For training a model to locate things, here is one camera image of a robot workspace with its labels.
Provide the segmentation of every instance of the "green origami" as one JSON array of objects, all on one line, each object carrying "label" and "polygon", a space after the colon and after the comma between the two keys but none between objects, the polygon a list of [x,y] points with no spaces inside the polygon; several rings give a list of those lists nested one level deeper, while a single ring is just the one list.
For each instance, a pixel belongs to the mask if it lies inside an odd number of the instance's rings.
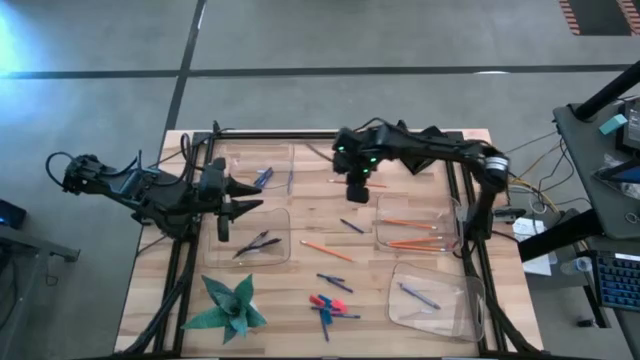
[{"label": "green origami", "polygon": [[253,297],[253,274],[231,291],[225,284],[202,275],[214,308],[203,311],[182,326],[183,329],[209,329],[224,326],[223,345],[236,334],[247,336],[250,327],[264,326],[267,320],[250,305]]}]

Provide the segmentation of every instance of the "white paper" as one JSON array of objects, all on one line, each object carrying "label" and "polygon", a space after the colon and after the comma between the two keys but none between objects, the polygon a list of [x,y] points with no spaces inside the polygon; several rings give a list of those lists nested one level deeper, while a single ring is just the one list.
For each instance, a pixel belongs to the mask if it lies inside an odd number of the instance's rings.
[{"label": "white paper", "polygon": [[[538,234],[546,230],[544,223],[540,220],[536,220],[535,230],[533,226],[533,220],[519,218],[513,223],[513,233],[515,238],[519,242],[523,242],[531,236],[536,235],[536,230]],[[529,260],[523,263],[522,266],[524,267],[524,271],[530,274],[551,276],[551,265],[549,265],[548,254]]]}]

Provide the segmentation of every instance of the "yellow cable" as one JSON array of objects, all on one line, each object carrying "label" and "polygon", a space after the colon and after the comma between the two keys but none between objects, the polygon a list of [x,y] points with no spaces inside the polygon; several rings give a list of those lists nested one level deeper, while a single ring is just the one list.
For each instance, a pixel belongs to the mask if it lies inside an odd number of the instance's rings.
[{"label": "yellow cable", "polygon": [[540,163],[540,161],[542,161],[542,159],[544,159],[545,156],[551,154],[552,152],[556,151],[556,149],[560,148],[560,142],[558,142],[558,144],[554,147],[552,147],[549,151],[547,151],[546,153],[540,155],[540,157],[533,162],[533,164],[531,164],[531,166],[529,166],[529,168],[527,168],[527,170],[525,170],[519,177],[518,179],[521,179],[523,176],[525,176],[526,174],[529,173],[529,171],[533,170],[534,167],[536,167],[538,165],[538,163]]},{"label": "yellow cable", "polygon": [[535,186],[529,184],[528,182],[522,180],[522,179],[513,179],[511,180],[512,183],[514,184],[520,184],[520,185],[524,185],[530,189],[536,190],[540,195],[542,195],[542,197],[544,198],[544,200],[547,202],[547,204],[549,204],[549,206],[551,206],[551,209],[553,209],[554,212],[560,212],[560,210],[558,210],[558,207],[556,206],[556,204],[553,203],[553,201],[551,201],[551,199],[542,191],[540,191],[539,189],[537,189]]}]

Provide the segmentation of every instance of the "black stand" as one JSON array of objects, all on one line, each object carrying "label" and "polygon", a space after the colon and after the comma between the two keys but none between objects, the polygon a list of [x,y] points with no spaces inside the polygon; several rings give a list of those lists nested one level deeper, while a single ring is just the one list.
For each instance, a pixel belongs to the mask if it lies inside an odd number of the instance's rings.
[{"label": "black stand", "polygon": [[520,259],[522,262],[529,261],[598,234],[602,234],[602,226],[595,210],[589,209],[519,243]]},{"label": "black stand", "polygon": [[622,94],[639,82],[640,61],[633,64],[617,78],[613,79],[613,81],[603,87],[602,90],[598,91],[589,100],[585,101],[584,104],[578,106],[576,109],[572,109],[573,114],[576,116],[576,119],[580,121],[587,123],[593,122],[595,120],[593,115],[602,110],[603,107],[618,99]]}]

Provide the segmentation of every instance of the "keyboard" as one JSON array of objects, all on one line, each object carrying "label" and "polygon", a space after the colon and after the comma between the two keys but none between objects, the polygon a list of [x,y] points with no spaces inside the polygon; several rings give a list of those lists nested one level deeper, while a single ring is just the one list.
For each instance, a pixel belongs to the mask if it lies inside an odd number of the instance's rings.
[{"label": "keyboard", "polygon": [[602,306],[640,311],[640,256],[600,253],[593,277]]}]

